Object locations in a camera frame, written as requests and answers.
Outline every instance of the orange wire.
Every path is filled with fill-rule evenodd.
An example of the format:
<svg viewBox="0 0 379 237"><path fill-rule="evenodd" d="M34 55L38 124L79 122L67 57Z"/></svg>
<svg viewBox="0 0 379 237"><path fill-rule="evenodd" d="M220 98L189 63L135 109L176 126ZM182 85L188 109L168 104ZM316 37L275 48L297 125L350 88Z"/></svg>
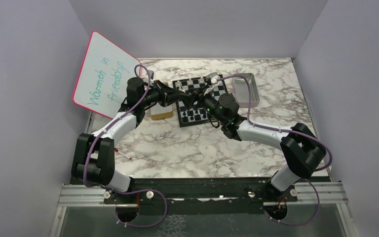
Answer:
<svg viewBox="0 0 379 237"><path fill-rule="evenodd" d="M285 199L285 196L283 196L283 197L282 197L282 199L281 199L281 201L280 201L280 202L278 202L278 209L280 209L280 208L281 208L281 205L280 205L280 203L281 203L282 201L284 201L284 202L285 202L285 205L287 205L287 200Z"/></svg>
<svg viewBox="0 0 379 237"><path fill-rule="evenodd" d="M139 210L139 207L140 207L140 196L139 194L136 194L137 196L137 210Z"/></svg>

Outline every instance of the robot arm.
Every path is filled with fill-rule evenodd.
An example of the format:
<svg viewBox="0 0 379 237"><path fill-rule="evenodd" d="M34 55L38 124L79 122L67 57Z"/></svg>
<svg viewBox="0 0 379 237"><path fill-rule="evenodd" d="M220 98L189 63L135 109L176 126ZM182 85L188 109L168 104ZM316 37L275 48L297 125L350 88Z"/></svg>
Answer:
<svg viewBox="0 0 379 237"><path fill-rule="evenodd" d="M238 114L239 105L232 94L222 94L216 100L209 93L209 86L217 83L217 78L214 77L214 74L207 77L207 82L208 86L198 88L192 93L185 93L172 89L155 80L139 106L114 126L111 126L99 138L95 146L95 150L99 151L98 158L90 160L87 171L88 180L118 191L130 191L132 179L115 171L114 145L142 122L145 110L150 106L159 103L161 106L166 107L178 99L188 109L193 108L196 110L200 107L204 108L212 117L219 121L222 126L221 130L229 139L255 141L283 151L287 165L270 178L266 184L267 195L278 197L300 178L310 178L325 156L326 150L307 138L294 133L280 132L282 129L296 130L314 136L307 126L301 123L297 123L294 127L277 127L265 124L268 127L277 128L277 131L253 126L248 122L246 117ZM122 116L125 111L137 103L144 93L144 87L145 83L141 78L129 79L127 83L127 102L123 102L119 113L113 120ZM93 142L97 134L107 129L109 124L92 135L81 134L78 137L72 165L73 177L82 179L89 144Z"/></svg>

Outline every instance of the screw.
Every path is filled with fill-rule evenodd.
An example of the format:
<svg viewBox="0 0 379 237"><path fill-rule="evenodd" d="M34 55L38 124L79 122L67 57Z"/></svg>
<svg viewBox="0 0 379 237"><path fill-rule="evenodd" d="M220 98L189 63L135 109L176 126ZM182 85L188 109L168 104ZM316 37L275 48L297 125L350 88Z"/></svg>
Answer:
<svg viewBox="0 0 379 237"><path fill-rule="evenodd" d="M291 190L290 190L290 194L291 194L291 196L293 196L293 197L297 197L297 190L295 190L295 189L291 189Z"/></svg>
<svg viewBox="0 0 379 237"><path fill-rule="evenodd" d="M154 196L154 193L153 193L152 191L148 191L148 192L146 193L146 197L147 197L148 199L152 199L153 196Z"/></svg>
<svg viewBox="0 0 379 237"><path fill-rule="evenodd" d="M103 196L104 196L104 199L109 199L111 197L111 194L110 192L105 192Z"/></svg>

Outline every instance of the wire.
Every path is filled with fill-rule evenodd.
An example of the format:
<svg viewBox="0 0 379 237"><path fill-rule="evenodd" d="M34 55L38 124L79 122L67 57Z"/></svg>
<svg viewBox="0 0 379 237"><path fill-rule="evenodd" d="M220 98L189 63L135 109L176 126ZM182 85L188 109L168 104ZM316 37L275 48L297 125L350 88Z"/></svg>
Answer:
<svg viewBox="0 0 379 237"><path fill-rule="evenodd" d="M119 118L116 118L114 119L106 128L105 128L105 132L107 130L109 130L112 126L114 126L118 121L120 121L121 119L123 119L125 116L127 116L127 114L129 114L130 112L132 112L142 101L143 99L145 98L145 96L147 95L149 89L150 89L150 85L151 85L151 77L150 77L150 73L148 71L148 69L143 66L142 64L138 64L134 67L134 74L136 74L136 76L138 77L139 75L137 74L136 72L136 69L138 67L141 67L143 68L147 75L148 75L148 78L149 78L149 82L148 82L148 85L146 90L145 90L145 93L143 93L143 96L140 98L139 101L137 101L137 103L131 107L127 112L125 112L123 115L121 115ZM89 161L91 160L91 154L92 154L92 151L94 150L94 147L95 147L95 144L97 143L98 139L101 138L101 136L105 133L104 131L100 132L96 137L95 137L95 140L92 142L91 144L91 147L89 148L89 152L88 152L88 156L86 157L86 161L85 161L85 167L84 167L84 172L83 172L83 184L87 187L92 187L92 186L97 186L97 185L90 185L88 184L86 178L87 178L87 172L88 172L88 166L89 166ZM167 210L168 210L168 203L166 202L166 198L165 196L159 192L158 190L154 190L154 189L143 189L143 190L137 190L137 191L133 191L133 192L120 192L120 191L117 191L117 190L112 190L113 192L115 193L118 193L118 194L121 194L121 195L129 195L129 194L138 194L138 193L142 193L142 192L147 192L147 191L152 191L152 192L155 192L155 193L158 193L162 198L163 198L163 201L165 203L165 211L163 213L163 216L161 217L161 219L153 224L150 224L150 225L145 225L145 226L139 226L139 225L134 225L134 224L128 224L129 226L132 226L132 227L138 227L138 228L149 228L149 227L153 227L157 224L159 224L160 222L162 222L165 217L166 217L166 213L167 213ZM118 219L118 221L124 225L127 226L126 223L120 221L120 219L118 218L118 215L117 215L117 211L115 211L115 216L116 218Z"/></svg>
<svg viewBox="0 0 379 237"><path fill-rule="evenodd" d="M139 208L140 208L140 195L139 194L136 194L136 198L137 198L137 208L136 208L136 211L139 211Z"/></svg>
<svg viewBox="0 0 379 237"><path fill-rule="evenodd" d="M152 104L149 107L145 108L145 110L149 110L151 107L155 106L156 104Z"/></svg>
<svg viewBox="0 0 379 237"><path fill-rule="evenodd" d="M148 85L150 85L152 80L151 80L151 77L150 77L149 70L148 70L145 66L143 66L142 64L138 64L138 65L136 65L136 66L134 67L134 74L136 74L137 77L139 76L139 75L137 74L137 72L136 72L136 69L137 69L138 67L141 67L141 68L143 68L144 70L146 70L146 73L147 73L148 78L149 78ZM82 178L82 180L83 180L83 184L84 184L85 186L87 186L87 187L97 186L97 185L91 185L91 184L89 184L89 183L87 182L86 178L87 178L87 173L88 173L89 161L91 160L91 154L92 154L92 152L94 151L94 147L95 147L95 145L97 144L98 139L100 139L101 136L104 135L104 133L105 133L104 131L108 131L108 130L109 130L111 127L113 127L118 121L120 121L121 119L123 119L123 118L124 118L125 116L127 116L130 112L132 112L132 111L133 111L133 110L134 110L134 109L140 104L140 102L143 101L143 99L145 98L145 96L147 95L147 93L148 93L148 91L149 91L149 88L150 88L149 86L146 88L145 93L143 93L143 96L140 98L139 101L137 101L137 103L136 103L133 107L131 107L127 112L123 113L123 115L121 115L120 117L118 117L118 118L114 119L113 121L111 121L111 123L108 124L108 126L105 128L105 130L103 130L102 132L100 132L100 133L95 137L94 141L93 141L92 144L91 144L91 147L89 148L88 156L86 157L86 161L85 161L85 167L84 167L83 178Z"/></svg>
<svg viewBox="0 0 379 237"><path fill-rule="evenodd" d="M282 201L285 201L285 205L287 205L287 201L285 200L285 196L283 196L282 199L281 199L281 201L278 202L278 209L281 208L281 205L280 205L280 204L281 204Z"/></svg>
<svg viewBox="0 0 379 237"><path fill-rule="evenodd" d="M135 224L129 224L129 223L124 223L124 222L122 222L119 219L119 217L118 217L118 211L115 210L115 217L117 218L117 222L118 223L122 223L125 226L132 226L132 227L137 227L137 228L150 228L150 227L153 227L153 226L159 224L160 222L162 222L165 219L165 217L166 217L166 213L168 212L168 203L166 202L165 196L161 192L159 192L158 190L154 190L154 189L142 189L142 190L137 190L137 191L133 191L133 192L119 192L117 190L113 190L113 192L121 194L121 195L138 194L138 193L149 192L149 191L152 191L152 192L155 192L155 193L159 194L162 197L162 199L163 199L163 203L165 204L165 211L163 212L162 217L157 222L155 222L153 224L150 224L150 225L144 225L144 226L135 225Z"/></svg>
<svg viewBox="0 0 379 237"><path fill-rule="evenodd" d="M290 222L285 222L285 221L281 221L281 220L276 220L276 219L272 218L269 215L268 212L265 212L265 214L269 217L270 220L272 220L273 222L276 222L278 224L285 225L285 226L303 226L303 225L307 225L308 223L310 223L310 222L314 221L314 219L316 219L317 214L320 211L320 197L319 197L319 193L318 193L316 187L310 181L308 181L307 179L300 179L299 181L306 181L306 182L308 182L311 185L311 187L314 189L314 192L316 193L317 210L314 213L314 215L308 221L304 221L304 222L300 222L300 223L290 223Z"/></svg>
<svg viewBox="0 0 379 237"><path fill-rule="evenodd" d="M210 123L211 125L214 127L214 128L219 128L220 127L220 123L217 121L217 125L214 126L213 124L213 121L211 121L211 116L210 116Z"/></svg>
<svg viewBox="0 0 379 237"><path fill-rule="evenodd" d="M312 141L315 141L317 143L319 143L320 145L322 145L327 151L328 151L328 154L329 154L329 161L326 165L324 165L323 167L321 168L318 168L316 169L315 171L320 171L320 170L324 170L326 168L328 168L331 164L332 164L332 161L333 161L333 154L332 154L332 151L329 149L329 147L323 143L322 141L320 141L319 139L315 138L315 137L312 137L310 135L307 135L305 133L302 133L302 132L298 132L298 131L294 131L294 130L290 130L290 129L279 129L279 128L275 128L275 127L269 127L269 126L265 126L265 125L261 125L261 124L256 124L254 122L251 121L250 119L250 114L251 114L251 107L252 107L252 91L251 91L251 87L250 87L250 84L248 82L248 79L243 76L243 75L239 75L239 74L235 74L235 75L231 75L231 76L227 76L227 77L224 77L224 78L220 78L218 79L219 81L220 80L226 80L226 79L229 79L229 78L243 78L246 82L246 85L248 86L248 93L249 93L249 104L248 104L248 114L247 114L247 119L248 119L248 122L255 126L255 127L259 127L259 128L263 128L263 129L267 129L267 130L271 130L271 131L276 131L276 132L288 132L288 133L294 133L294 134L297 134L297 135L300 135L300 136L303 136L305 138L308 138Z"/></svg>

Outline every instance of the chessboard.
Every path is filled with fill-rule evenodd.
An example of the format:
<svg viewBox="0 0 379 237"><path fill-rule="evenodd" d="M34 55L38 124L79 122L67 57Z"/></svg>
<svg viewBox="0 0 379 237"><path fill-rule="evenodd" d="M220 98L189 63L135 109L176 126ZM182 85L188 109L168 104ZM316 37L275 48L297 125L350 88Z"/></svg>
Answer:
<svg viewBox="0 0 379 237"><path fill-rule="evenodd" d="M185 90L186 93L192 93L197 88L207 85L205 78L190 78L183 80L172 81L173 88L178 90ZM227 93L226 84L223 81L219 82L219 85L216 86L211 92L216 100L219 99L220 95ZM178 112L178 121L179 127L187 127L198 124L203 124L210 122L210 114L205 111L205 109L200 108L198 110L187 110L182 101L176 102L177 112Z"/></svg>

